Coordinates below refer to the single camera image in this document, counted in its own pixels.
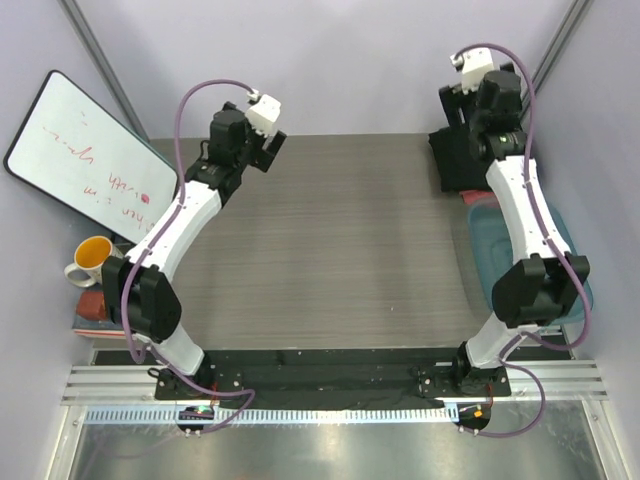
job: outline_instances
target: metal pole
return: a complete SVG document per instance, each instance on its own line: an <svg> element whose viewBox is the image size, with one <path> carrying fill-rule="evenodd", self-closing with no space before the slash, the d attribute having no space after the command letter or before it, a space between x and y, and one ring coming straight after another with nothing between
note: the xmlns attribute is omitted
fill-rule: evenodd
<svg viewBox="0 0 640 480"><path fill-rule="evenodd" d="M129 122L131 129L142 140L149 141L149 136L142 126L140 118L133 109L133 105L131 105L127 94L124 92L116 73L111 67L109 60L107 60L107 56L100 47L91 27L89 27L89 23L78 6L78 2L76 0L58 0L58 3L66 13L71 25L73 25L80 41L87 49L91 60L93 60L94 65L98 69L100 76L107 85L107 88L120 108L120 111L125 116L127 122Z"/></svg>
<svg viewBox="0 0 640 480"><path fill-rule="evenodd" d="M553 67L557 64L560 55L564 51L564 48L571 40L571 37L575 33L578 25L584 18L585 14L589 10L589 7L593 3L593 0L574 0L569 10L565 14L558 30L551 39L551 43L547 47L547 50L542 56L542 61L536 68L533 74L533 86L534 91L538 93L544 82L549 77L549 74L553 70ZM529 92L525 92L522 98L522 105L524 107L523 116L529 110L529 103L531 98Z"/></svg>

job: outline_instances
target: blue plastic bin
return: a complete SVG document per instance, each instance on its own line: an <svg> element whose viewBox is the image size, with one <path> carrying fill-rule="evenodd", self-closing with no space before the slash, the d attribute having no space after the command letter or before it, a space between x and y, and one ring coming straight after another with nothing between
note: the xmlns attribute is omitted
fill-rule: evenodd
<svg viewBox="0 0 640 480"><path fill-rule="evenodd" d="M562 221L558 211L549 205L551 217L556 224L558 232L571 248L572 253L576 253L571 236L567 227ZM478 269L478 276L482 284L482 290L487 300L489 308L493 310L491 301L491 290L493 285L502 277L513 265L513 250L509 239L509 230L502 216L502 210L496 200L480 200L474 203L469 209L467 216L469 231L471 234L471 245L473 256ZM593 305L593 295L589 282L585 283L585 290L589 302ZM573 307L566 317L559 318L553 325L563 325L566 323L578 322L584 319L584 308L580 298L576 299Z"/></svg>

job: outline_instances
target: orange mug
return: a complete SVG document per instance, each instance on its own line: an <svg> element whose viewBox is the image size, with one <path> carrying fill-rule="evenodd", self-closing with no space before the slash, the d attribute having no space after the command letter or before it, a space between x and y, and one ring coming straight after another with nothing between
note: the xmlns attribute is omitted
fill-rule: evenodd
<svg viewBox="0 0 640 480"><path fill-rule="evenodd" d="M76 248L73 263L64 269L64 276L76 287L87 288L102 283L102 264L109 256L124 255L107 237L89 237ZM87 275L85 279L74 278L76 272Z"/></svg>

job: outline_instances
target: metal frame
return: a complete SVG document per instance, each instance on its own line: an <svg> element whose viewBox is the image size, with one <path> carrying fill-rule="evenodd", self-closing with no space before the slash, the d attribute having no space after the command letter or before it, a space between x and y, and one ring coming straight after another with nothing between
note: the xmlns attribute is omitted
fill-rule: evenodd
<svg viewBox="0 0 640 480"><path fill-rule="evenodd" d="M573 3L567 10L562 22L560 22L560 26L553 35L551 42L549 42L549 46L545 50L544 55L542 55L540 64L534 70L532 75L531 80L536 93L540 91L540 88L542 88L542 85L549 77L549 74L558 63L560 55L569 43L569 40L571 40L571 37L573 37L573 34L580 25L580 22L586 15L592 3L593 0L573 0ZM522 97L523 115L525 115L529 110L530 104L531 95L527 91Z"/></svg>
<svg viewBox="0 0 640 480"><path fill-rule="evenodd" d="M78 451L87 407L61 407L65 411L56 448L49 464L47 479L67 480Z"/></svg>
<svg viewBox="0 0 640 480"><path fill-rule="evenodd" d="M98 39L91 30L87 19L85 18L78 2L76 0L58 0L58 3L64 10L69 22L73 26L74 30L78 34L80 41L84 45L87 53L91 57L93 64L95 65L98 73L102 77L105 85L109 89L113 99L116 104L120 108L120 111L126 118L129 126L133 129L133 131L140 137L142 140L148 142L149 136L140 121L140 118L136 114L136 111L131 105L127 94L122 88L122 84L120 80L111 67L107 56L105 55L100 43L98 43Z"/></svg>
<svg viewBox="0 0 640 480"><path fill-rule="evenodd" d="M611 422L608 397L593 360L541 360L514 362L527 367L542 382L547 401L582 400L591 433L608 478L631 478L620 452L619 441ZM154 399L156 379L147 374L149 366L76 366L71 370L61 408L66 415L55 449L49 480L66 479L80 442L83 425L110 424L125 418L129 423L175 423L175 414L183 405L202 401L157 401ZM497 397L496 402L539 401L535 383L526 374L507 370L510 397ZM261 411L241 421L244 425L302 425L316 423L415 423L451 420L457 414L456 403L482 402L483 398L443 398L443 412L429 415L422 411L388 415L385 412L308 412L296 415L289 411Z"/></svg>

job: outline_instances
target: black bracket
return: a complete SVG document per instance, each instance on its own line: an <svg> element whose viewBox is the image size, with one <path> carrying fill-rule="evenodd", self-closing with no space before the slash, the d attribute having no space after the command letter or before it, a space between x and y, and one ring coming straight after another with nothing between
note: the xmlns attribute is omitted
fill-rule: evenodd
<svg viewBox="0 0 640 480"><path fill-rule="evenodd" d="M589 276L585 256L566 255L582 284ZM538 255L520 260L493 286L493 309L508 328L535 323L545 326L566 316L578 296L557 258Z"/></svg>

